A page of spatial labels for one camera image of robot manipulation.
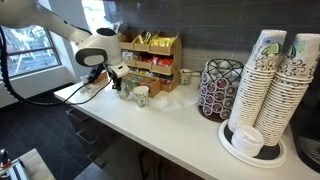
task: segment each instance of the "gray tile backsplash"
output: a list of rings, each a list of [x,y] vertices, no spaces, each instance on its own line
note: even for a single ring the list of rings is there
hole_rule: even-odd
[[[320,33],[319,0],[107,0],[107,17],[131,29],[180,31],[182,67],[214,58],[246,62],[262,29]]]

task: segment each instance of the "stack of paper cups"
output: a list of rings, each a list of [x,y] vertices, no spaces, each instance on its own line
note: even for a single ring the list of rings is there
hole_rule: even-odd
[[[305,94],[320,57],[320,34],[297,34],[274,77],[254,125],[275,146]]]
[[[287,32],[263,30],[243,71],[228,122],[229,129],[253,126],[266,97]]]

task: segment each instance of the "black cable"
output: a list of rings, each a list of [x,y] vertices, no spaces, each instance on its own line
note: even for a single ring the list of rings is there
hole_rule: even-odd
[[[7,88],[7,91],[16,99],[18,99],[20,102],[25,103],[25,104],[30,104],[30,105],[36,105],[36,106],[57,106],[57,105],[63,105],[63,104],[68,104],[68,105],[77,105],[77,104],[84,104],[90,100],[92,100],[103,88],[108,86],[111,82],[110,81],[107,83],[107,85],[103,86],[101,89],[98,90],[96,94],[94,94],[90,99],[87,101],[81,102],[81,103],[66,103],[76,92],[78,92],[81,88],[84,86],[90,84],[86,83],[80,86],[78,89],[76,89],[75,92],[73,92],[67,99],[65,99],[62,102],[53,102],[53,103],[40,103],[40,102],[35,102],[31,101],[28,99],[23,98],[20,96],[12,87],[9,79],[9,72],[8,72],[8,64],[7,64],[7,58],[8,58],[8,53],[7,53],[7,44],[6,44],[6,39],[5,35],[3,32],[2,27],[0,26],[0,50],[1,50],[1,72],[2,72],[2,77],[3,77],[3,82],[4,86]]]
[[[91,101],[94,97],[96,97],[96,95],[98,95],[98,93],[102,90],[102,89],[104,89],[105,87],[107,87],[110,83],[111,83],[111,79],[110,79],[110,81],[106,84],[106,85],[104,85],[102,88],[100,88],[90,99],[88,99],[88,100],[86,100],[86,101],[83,101],[83,102],[81,102],[81,103],[66,103],[66,104],[68,104],[68,105],[80,105],[80,104],[84,104],[84,103],[87,103],[87,102],[89,102],[89,101]]]

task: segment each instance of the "robotic arm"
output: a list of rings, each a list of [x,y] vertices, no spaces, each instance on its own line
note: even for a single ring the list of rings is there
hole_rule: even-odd
[[[0,25],[24,28],[38,25],[74,42],[75,58],[80,65],[93,67],[103,64],[109,73],[121,78],[129,72],[122,61],[117,34],[107,28],[91,33],[76,28],[34,0],[0,0]]]

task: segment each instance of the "cabinet door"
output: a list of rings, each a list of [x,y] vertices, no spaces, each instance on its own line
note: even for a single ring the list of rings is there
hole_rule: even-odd
[[[66,113],[87,157],[114,177],[106,151],[112,142],[112,129],[76,109],[70,109]]]
[[[136,143],[139,158],[140,172],[143,180],[155,180],[153,152],[146,147]]]
[[[142,180],[139,157],[135,142],[117,135],[108,148],[109,163],[113,168],[116,180]]]
[[[156,180],[202,180],[201,177],[154,153]]]

